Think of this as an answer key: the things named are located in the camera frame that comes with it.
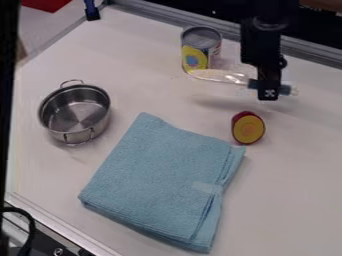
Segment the table surface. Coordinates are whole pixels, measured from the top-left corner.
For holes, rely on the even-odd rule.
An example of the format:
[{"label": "table surface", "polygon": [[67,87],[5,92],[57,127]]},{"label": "table surface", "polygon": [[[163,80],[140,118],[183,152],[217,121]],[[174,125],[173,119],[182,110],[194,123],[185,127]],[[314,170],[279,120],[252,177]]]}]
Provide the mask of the table surface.
[{"label": "table surface", "polygon": [[[267,127],[247,148],[227,189],[214,256],[341,255],[342,72],[288,57],[284,80],[298,97],[261,103],[229,84],[199,81],[181,69],[182,28],[106,8],[17,73],[11,191],[60,223],[124,256],[196,255],[155,241],[86,210],[77,199],[140,112],[176,127],[233,142],[231,118],[254,111]],[[222,56],[239,63],[239,44]],[[82,147],[56,145],[37,119],[38,106],[65,80],[80,78],[112,99],[108,130]]]}]

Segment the blue towel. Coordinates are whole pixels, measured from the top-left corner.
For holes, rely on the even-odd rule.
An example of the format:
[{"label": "blue towel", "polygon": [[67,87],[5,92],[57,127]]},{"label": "blue towel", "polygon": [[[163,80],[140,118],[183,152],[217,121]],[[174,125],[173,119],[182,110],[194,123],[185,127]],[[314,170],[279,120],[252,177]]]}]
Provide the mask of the blue towel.
[{"label": "blue towel", "polygon": [[244,153],[141,113],[79,199],[144,234],[209,252],[223,191]]}]

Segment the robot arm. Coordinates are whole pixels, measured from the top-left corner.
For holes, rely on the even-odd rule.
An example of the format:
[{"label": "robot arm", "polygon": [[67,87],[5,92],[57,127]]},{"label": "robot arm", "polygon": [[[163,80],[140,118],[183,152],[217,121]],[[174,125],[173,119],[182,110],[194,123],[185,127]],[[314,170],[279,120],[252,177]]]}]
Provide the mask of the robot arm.
[{"label": "robot arm", "polygon": [[298,0],[257,0],[257,16],[241,24],[241,61],[258,70],[259,100],[275,101],[281,87],[281,70],[287,62],[281,54],[280,37],[298,8]]}]

